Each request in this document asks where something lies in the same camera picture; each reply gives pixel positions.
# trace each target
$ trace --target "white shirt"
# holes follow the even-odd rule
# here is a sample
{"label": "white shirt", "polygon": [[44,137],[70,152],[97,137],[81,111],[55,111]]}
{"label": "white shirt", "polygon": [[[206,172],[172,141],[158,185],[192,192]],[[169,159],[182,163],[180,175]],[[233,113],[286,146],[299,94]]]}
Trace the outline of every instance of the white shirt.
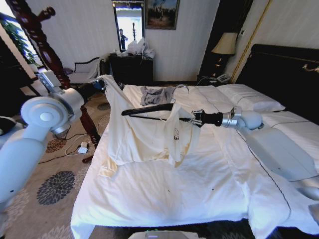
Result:
{"label": "white shirt", "polygon": [[132,103],[112,76],[101,77],[107,82],[106,98],[111,106],[111,115],[108,157],[99,175],[112,177],[117,165],[148,160],[164,160],[175,167],[179,166],[185,155],[196,147],[200,133],[199,127],[179,118],[194,116],[178,104],[174,104],[171,112],[140,114],[166,121],[122,116],[122,111],[134,109]]}

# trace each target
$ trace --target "table lamp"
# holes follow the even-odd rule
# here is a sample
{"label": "table lamp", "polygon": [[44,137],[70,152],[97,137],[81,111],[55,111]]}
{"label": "table lamp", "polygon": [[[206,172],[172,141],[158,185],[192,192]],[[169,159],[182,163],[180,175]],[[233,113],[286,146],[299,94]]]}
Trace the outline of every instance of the table lamp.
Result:
{"label": "table lamp", "polygon": [[215,72],[213,77],[218,77],[223,73],[228,58],[236,53],[236,38],[237,32],[224,32],[219,42],[211,51],[214,54],[219,55],[217,62],[215,63]]}

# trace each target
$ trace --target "lampshade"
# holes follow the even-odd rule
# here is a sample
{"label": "lampshade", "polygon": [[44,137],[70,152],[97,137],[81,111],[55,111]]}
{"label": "lampshade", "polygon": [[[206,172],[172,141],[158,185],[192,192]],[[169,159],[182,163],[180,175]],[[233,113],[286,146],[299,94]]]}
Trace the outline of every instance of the lampshade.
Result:
{"label": "lampshade", "polygon": [[236,32],[225,32],[220,38],[217,45],[211,51],[213,53],[222,54],[222,55],[235,55],[236,53]]}

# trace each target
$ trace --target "floor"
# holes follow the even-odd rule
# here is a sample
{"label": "floor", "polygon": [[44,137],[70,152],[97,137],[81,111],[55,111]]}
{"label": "floor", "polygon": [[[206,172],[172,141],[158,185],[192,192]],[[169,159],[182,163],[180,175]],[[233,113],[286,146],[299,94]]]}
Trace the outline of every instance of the floor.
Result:
{"label": "floor", "polygon": [[[100,93],[94,95],[86,107],[101,135],[110,116],[110,106],[105,95]],[[94,153],[94,147],[90,143],[87,154],[65,156],[66,149],[70,154],[82,141],[89,141],[88,136],[77,134],[85,134],[79,120],[72,125],[67,135],[59,135],[60,138],[67,140],[56,139],[52,135],[48,137],[47,151],[40,161],[41,164],[37,166],[26,186],[17,194],[7,210],[9,220],[6,223],[6,239],[73,238],[69,226],[73,204],[90,166],[83,164],[82,159]],[[207,239],[254,238],[247,220],[157,229],[197,232],[200,237]],[[95,227],[90,238],[127,239],[134,232],[146,230],[149,228]],[[276,230],[269,238],[290,237],[283,237],[281,232]]]}

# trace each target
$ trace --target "headboard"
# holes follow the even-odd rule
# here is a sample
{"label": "headboard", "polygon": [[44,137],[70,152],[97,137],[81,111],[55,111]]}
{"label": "headboard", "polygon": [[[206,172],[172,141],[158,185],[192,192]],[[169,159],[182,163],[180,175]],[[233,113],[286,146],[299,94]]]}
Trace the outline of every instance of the headboard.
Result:
{"label": "headboard", "polygon": [[319,49],[255,44],[236,84],[319,124]]}

